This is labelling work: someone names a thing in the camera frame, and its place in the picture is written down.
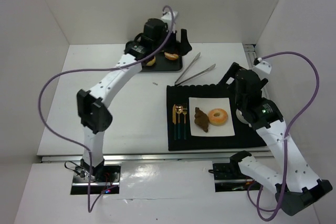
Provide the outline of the silver metal tongs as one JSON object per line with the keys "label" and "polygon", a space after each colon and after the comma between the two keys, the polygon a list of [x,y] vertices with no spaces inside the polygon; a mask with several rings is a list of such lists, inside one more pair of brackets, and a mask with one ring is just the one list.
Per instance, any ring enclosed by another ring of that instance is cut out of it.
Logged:
{"label": "silver metal tongs", "polygon": [[186,84],[187,82],[214,70],[215,67],[215,63],[207,62],[204,59],[203,54],[199,52],[183,69],[180,76],[175,80],[174,85],[181,86]]}

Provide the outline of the glazed ring donut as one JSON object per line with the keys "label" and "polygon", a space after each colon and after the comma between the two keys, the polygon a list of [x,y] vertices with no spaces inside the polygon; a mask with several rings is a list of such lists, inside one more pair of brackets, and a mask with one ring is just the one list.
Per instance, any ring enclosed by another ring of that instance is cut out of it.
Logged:
{"label": "glazed ring donut", "polygon": [[208,119],[211,125],[221,126],[228,120],[228,114],[224,109],[213,109],[208,113]]}

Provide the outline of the dark chocolate bread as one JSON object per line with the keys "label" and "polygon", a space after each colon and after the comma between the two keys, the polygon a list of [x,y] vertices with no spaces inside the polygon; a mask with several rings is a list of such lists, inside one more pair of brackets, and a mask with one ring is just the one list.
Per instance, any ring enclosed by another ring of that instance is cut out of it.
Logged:
{"label": "dark chocolate bread", "polygon": [[208,132],[209,118],[199,107],[195,108],[194,123],[205,133]]}

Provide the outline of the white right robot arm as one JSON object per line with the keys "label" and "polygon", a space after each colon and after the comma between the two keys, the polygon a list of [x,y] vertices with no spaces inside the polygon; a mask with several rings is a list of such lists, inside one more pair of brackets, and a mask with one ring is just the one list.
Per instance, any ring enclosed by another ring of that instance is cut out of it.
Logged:
{"label": "white right robot arm", "polygon": [[333,187],[311,169],[287,133],[286,122],[276,104],[262,96],[261,90],[268,80],[261,79],[257,70],[270,72],[271,66],[263,61],[247,70],[233,63],[221,83],[233,79],[228,90],[235,96],[237,118],[263,139],[281,166],[282,174],[260,164],[247,151],[233,155],[230,162],[239,172],[271,191],[282,211],[293,216],[320,200]]}

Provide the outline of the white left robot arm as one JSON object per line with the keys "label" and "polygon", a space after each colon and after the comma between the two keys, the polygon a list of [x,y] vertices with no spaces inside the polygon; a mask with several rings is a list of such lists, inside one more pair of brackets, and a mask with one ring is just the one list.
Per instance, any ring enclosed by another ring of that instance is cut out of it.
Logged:
{"label": "white left robot arm", "polygon": [[155,63],[155,57],[162,52],[185,56],[192,50],[187,30],[181,29],[176,38],[175,23],[169,18],[150,18],[143,32],[126,43],[124,53],[116,65],[99,83],[85,91],[77,92],[77,111],[84,131],[85,150],[80,164],[93,178],[101,175],[104,167],[103,138],[112,123],[108,108],[123,86],[143,67]]}

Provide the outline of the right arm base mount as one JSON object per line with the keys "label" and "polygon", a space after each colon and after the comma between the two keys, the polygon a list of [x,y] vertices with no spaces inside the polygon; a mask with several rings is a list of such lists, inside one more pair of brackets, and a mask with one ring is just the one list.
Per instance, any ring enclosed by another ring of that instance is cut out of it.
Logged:
{"label": "right arm base mount", "polygon": [[230,163],[213,163],[213,168],[208,172],[214,177],[215,191],[233,192],[246,191],[249,186],[251,190],[259,190],[260,185],[252,178],[243,175]]}

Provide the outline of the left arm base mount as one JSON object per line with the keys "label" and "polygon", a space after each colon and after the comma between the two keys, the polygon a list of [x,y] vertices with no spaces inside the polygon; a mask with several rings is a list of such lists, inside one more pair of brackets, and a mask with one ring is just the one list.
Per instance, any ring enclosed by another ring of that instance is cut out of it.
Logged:
{"label": "left arm base mount", "polygon": [[[88,171],[73,161],[65,161],[64,167],[73,172],[70,194],[86,195],[90,178]],[[92,195],[98,195],[101,192],[105,195],[119,194],[120,175],[120,165],[104,165],[97,174],[91,176],[90,193]]]}

